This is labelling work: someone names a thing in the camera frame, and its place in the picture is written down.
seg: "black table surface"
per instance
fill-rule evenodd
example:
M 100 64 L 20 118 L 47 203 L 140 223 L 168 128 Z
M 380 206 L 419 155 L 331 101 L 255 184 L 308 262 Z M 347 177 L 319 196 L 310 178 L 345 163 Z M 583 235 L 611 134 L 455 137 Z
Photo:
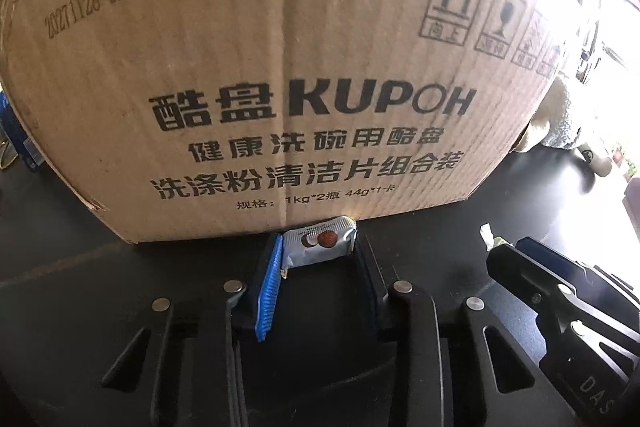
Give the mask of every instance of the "black table surface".
M 358 230 L 399 278 L 431 293 L 441 322 L 480 295 L 539 360 L 534 314 L 488 277 L 479 228 L 490 223 L 510 242 L 530 235 L 633 284 L 638 242 L 620 198 L 601 184 L 574 154 L 536 147 L 508 155 L 467 201 L 360 221 Z M 612 208 L 615 219 L 603 220 Z M 50 169 L 0 173 L 4 384 L 43 427 L 146 425 L 148 396 L 98 386 L 136 315 L 158 297 L 248 281 L 265 240 L 127 245 Z M 373 339 L 356 277 L 342 258 L 295 269 L 283 283 L 267 341 L 242 351 L 251 425 L 386 425 L 394 346 Z M 178 424 L 189 424 L 186 414 Z

